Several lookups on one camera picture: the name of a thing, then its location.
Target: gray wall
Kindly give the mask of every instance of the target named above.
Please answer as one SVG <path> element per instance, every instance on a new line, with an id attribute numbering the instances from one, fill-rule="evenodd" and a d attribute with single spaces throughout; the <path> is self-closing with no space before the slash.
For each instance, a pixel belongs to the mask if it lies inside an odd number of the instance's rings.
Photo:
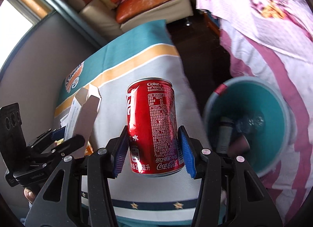
<path id="1" fill-rule="evenodd" d="M 63 79 L 96 50 L 58 13 L 45 18 L 25 36 L 0 82 L 0 106 L 18 102 L 26 142 L 52 127 Z M 0 192 L 6 202 L 28 207 L 23 188 L 4 179 L 0 156 Z"/>

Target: orange cushion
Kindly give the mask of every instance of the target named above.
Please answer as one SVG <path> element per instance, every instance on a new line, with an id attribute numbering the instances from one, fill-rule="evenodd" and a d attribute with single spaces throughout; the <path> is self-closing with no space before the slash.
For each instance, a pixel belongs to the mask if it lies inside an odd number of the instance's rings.
<path id="1" fill-rule="evenodd" d="M 116 10 L 116 21 L 119 24 L 125 23 L 138 14 L 149 11 L 168 1 L 171 0 L 126 0 Z"/>

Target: dark floor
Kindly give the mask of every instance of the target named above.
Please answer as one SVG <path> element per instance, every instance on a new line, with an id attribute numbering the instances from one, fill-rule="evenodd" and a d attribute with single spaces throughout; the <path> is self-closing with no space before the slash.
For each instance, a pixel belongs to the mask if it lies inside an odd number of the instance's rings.
<path id="1" fill-rule="evenodd" d="M 228 52 L 220 46 L 219 37 L 206 27 L 203 15 L 197 11 L 194 13 L 190 17 L 191 26 L 186 26 L 185 20 L 179 20 L 168 24 L 167 28 L 202 114 L 211 93 L 231 75 Z"/>

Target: red tag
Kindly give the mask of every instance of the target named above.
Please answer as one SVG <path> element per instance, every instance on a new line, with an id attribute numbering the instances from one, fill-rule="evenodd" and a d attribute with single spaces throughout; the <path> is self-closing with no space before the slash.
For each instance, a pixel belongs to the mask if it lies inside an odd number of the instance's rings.
<path id="1" fill-rule="evenodd" d="M 220 84 L 217 89 L 214 90 L 215 93 L 218 95 L 221 95 L 225 90 L 227 86 L 225 84 Z"/>

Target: white paper box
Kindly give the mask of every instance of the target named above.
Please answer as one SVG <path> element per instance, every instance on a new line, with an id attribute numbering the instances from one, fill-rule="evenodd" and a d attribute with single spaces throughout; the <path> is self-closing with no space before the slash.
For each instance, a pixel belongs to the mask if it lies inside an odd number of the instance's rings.
<path id="1" fill-rule="evenodd" d="M 82 158 L 93 129 L 94 121 L 98 114 L 101 103 L 101 96 L 97 87 L 89 84 L 89 90 L 81 88 L 77 91 L 68 116 L 62 120 L 61 124 L 66 124 L 64 141 L 75 135 L 82 135 L 85 139 L 84 147 L 77 149 L 71 155 L 74 158 Z"/>

